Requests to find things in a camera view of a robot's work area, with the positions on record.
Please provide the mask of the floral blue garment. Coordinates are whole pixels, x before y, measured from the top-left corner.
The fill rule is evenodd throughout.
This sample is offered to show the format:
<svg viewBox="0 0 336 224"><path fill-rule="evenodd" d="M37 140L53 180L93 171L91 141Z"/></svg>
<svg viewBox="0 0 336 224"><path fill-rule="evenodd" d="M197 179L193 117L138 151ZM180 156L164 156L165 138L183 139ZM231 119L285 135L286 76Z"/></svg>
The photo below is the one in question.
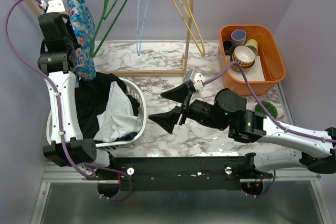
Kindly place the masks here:
<svg viewBox="0 0 336 224"><path fill-rule="evenodd" d="M90 55L90 46L95 33L95 23L85 0L67 0L69 17L79 48L76 49L76 84L91 81L96 77L95 64Z"/></svg>

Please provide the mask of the black pleated skirt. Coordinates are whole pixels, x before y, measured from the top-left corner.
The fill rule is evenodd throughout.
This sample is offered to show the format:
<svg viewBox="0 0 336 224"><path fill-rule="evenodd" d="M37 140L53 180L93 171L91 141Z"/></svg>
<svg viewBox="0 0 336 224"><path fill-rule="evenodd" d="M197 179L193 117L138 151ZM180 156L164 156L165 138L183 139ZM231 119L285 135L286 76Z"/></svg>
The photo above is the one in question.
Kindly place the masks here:
<svg viewBox="0 0 336 224"><path fill-rule="evenodd" d="M110 84L117 82L126 94L127 86L113 74L97 73L91 81L80 81L75 89L77 118L84 138L92 138L99 130L97 115L102 114L107 106ZM135 116L139 116L140 103L131 95L126 94Z"/></svg>

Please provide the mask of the blue denim skirt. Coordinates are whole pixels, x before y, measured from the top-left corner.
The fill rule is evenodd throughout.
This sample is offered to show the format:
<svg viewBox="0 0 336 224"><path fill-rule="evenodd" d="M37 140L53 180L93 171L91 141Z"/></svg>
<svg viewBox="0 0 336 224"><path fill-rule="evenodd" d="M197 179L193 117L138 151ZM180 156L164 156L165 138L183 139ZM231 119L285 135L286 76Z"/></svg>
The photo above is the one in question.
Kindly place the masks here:
<svg viewBox="0 0 336 224"><path fill-rule="evenodd" d="M138 134L137 132L129 133L129 134L123 136L123 137L117 138L116 142L131 141L131 140L133 140L137 136L137 134Z"/></svg>

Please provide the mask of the white cloth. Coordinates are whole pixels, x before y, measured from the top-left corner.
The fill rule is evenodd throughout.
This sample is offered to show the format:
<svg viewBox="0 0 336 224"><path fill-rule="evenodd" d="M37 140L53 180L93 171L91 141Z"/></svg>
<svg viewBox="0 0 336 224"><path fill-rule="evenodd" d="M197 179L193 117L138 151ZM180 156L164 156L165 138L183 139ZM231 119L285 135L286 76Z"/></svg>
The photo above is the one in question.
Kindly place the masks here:
<svg viewBox="0 0 336 224"><path fill-rule="evenodd" d="M96 141L114 142L132 132L139 132L142 122L135 116L131 101L117 82L110 84L109 97L105 111L97 115L99 130L93 137Z"/></svg>

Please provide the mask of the yellow hanger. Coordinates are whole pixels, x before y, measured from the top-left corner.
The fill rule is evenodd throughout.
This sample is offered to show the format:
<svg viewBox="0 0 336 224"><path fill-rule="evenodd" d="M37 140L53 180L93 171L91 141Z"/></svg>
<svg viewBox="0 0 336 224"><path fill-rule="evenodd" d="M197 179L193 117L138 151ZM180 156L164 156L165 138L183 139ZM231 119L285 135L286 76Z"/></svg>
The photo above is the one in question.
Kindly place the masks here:
<svg viewBox="0 0 336 224"><path fill-rule="evenodd" d="M174 7L176 8L182 22L187 28L190 37L195 43L201 56L205 56L205 45L203 37L193 15L191 4L189 0L171 0Z"/></svg>

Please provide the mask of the light blue wire hanger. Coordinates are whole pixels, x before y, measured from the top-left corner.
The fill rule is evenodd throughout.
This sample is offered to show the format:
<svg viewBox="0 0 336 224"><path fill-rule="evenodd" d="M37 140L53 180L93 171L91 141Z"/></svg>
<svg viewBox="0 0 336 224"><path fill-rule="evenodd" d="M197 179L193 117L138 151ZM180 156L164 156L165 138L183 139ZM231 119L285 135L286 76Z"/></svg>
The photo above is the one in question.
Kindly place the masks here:
<svg viewBox="0 0 336 224"><path fill-rule="evenodd" d="M137 55L141 56L142 37L145 26L145 20L148 10L149 0L138 0L137 4L137 21L136 21L136 51Z"/></svg>

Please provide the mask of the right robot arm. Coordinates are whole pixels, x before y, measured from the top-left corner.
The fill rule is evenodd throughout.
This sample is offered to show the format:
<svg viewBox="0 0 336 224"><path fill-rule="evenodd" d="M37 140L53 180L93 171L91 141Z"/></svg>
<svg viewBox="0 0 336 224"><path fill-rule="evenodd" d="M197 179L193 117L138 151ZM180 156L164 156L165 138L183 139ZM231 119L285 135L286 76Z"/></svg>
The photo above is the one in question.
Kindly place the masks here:
<svg viewBox="0 0 336 224"><path fill-rule="evenodd" d="M335 173L335 129L309 130L281 123L270 115L247 109L247 100L225 88L215 96L214 103L192 99L195 89L182 84L161 93L161 97L179 103L174 109L149 115L149 119L168 133L183 125L187 119L200 125L223 131L240 143L270 143L284 146L279 153L251 153L241 165L242 173L249 178L259 172L303 167L319 174Z"/></svg>

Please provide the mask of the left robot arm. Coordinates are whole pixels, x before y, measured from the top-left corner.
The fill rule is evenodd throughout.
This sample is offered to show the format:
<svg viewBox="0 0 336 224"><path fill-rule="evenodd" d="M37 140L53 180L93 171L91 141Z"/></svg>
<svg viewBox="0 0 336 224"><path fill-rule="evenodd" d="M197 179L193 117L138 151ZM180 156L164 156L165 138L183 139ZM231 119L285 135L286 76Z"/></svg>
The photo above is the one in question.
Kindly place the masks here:
<svg viewBox="0 0 336 224"><path fill-rule="evenodd" d="M80 165L98 167L104 179L116 175L110 155L97 149L95 141L84 138L79 127L75 103L75 67L79 48L69 16L45 13L38 18L44 39L41 43L38 68L44 75L50 98L50 143L43 154L60 167Z"/></svg>

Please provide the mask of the white laundry basket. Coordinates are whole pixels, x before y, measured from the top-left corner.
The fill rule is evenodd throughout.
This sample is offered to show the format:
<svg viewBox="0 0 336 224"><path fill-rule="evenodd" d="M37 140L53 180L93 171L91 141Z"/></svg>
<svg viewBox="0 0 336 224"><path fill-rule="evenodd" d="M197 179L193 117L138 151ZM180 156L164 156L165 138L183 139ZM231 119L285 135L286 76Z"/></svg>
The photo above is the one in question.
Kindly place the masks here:
<svg viewBox="0 0 336 224"><path fill-rule="evenodd" d="M51 105L49 143L90 140L105 149L135 141L145 127L145 103L140 89L113 74L98 73L93 80L79 81L72 73L50 74L60 98L48 85Z"/></svg>

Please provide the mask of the black cup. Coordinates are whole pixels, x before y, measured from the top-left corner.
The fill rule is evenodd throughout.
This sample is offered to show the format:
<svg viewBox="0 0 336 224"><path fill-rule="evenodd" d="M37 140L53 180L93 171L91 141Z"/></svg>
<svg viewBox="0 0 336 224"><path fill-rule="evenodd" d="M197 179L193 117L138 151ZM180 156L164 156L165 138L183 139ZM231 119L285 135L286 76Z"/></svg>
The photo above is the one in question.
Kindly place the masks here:
<svg viewBox="0 0 336 224"><path fill-rule="evenodd" d="M234 45L231 40L224 40L223 48L225 55L232 55L232 53L234 52Z"/></svg>

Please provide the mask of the green interior mug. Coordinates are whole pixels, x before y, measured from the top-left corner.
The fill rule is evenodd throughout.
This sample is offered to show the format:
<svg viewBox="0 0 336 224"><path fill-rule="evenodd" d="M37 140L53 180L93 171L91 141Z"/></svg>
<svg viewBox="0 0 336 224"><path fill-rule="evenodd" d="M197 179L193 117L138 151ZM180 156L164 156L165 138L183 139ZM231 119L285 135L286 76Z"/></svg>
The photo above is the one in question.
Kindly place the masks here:
<svg viewBox="0 0 336 224"><path fill-rule="evenodd" d="M277 110L277 108L270 102L267 101L261 101L262 105L267 109L267 111L278 121L284 119L284 115L280 114ZM265 110L260 106L259 103L255 105L255 111L260 112L263 115L266 115Z"/></svg>

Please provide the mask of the patterned white bowl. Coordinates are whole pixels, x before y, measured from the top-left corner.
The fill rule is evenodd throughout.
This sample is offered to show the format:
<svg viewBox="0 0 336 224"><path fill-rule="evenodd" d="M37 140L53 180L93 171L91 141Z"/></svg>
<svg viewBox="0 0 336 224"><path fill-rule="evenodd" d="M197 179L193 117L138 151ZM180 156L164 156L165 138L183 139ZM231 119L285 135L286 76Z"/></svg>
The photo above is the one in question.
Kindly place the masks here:
<svg viewBox="0 0 336 224"><path fill-rule="evenodd" d="M246 46L238 46L230 56L231 61L236 61L243 69L249 69L255 64L254 52Z"/></svg>

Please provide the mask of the purple cup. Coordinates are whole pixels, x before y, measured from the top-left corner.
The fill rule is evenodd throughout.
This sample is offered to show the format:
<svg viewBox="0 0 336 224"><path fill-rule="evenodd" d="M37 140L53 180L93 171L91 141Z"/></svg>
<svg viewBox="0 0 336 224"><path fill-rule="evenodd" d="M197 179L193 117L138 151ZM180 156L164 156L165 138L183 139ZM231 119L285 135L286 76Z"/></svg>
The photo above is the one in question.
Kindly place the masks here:
<svg viewBox="0 0 336 224"><path fill-rule="evenodd" d="M230 36L231 36L231 40L232 40L234 48L245 45L247 34L244 30L242 29L234 30Z"/></svg>

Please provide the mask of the cream cup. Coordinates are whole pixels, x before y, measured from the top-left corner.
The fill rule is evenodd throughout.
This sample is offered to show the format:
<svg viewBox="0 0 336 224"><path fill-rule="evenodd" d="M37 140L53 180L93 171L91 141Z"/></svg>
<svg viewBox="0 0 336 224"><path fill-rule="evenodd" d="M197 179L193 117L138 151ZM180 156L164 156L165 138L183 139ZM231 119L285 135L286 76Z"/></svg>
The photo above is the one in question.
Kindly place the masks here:
<svg viewBox="0 0 336 224"><path fill-rule="evenodd" d="M250 48L253 52L254 55L257 56L258 55L258 48L259 48L259 44L255 39L249 39L245 42L245 46Z"/></svg>

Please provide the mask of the orange plastic bin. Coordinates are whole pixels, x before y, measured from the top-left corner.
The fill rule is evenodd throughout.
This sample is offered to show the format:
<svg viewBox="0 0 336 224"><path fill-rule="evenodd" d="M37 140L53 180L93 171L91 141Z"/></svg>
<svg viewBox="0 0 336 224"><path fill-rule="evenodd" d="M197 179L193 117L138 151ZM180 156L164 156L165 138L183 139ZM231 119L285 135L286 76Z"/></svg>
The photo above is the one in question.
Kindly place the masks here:
<svg viewBox="0 0 336 224"><path fill-rule="evenodd" d="M246 76L256 95L266 94L282 81L286 70L272 33L261 25L228 25L221 29L218 47L220 68L232 65L223 74L223 85L242 96L251 92Z"/></svg>

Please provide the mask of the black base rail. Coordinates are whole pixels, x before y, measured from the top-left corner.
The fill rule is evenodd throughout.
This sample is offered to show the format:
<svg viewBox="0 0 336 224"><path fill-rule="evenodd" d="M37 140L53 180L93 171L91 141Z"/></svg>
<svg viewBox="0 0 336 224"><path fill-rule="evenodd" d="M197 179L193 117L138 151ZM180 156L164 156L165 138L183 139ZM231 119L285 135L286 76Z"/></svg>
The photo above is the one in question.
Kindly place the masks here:
<svg viewBox="0 0 336 224"><path fill-rule="evenodd" d="M272 178L255 170L253 156L111 157L107 170L98 168L96 180L115 180L122 190L240 190L241 180Z"/></svg>

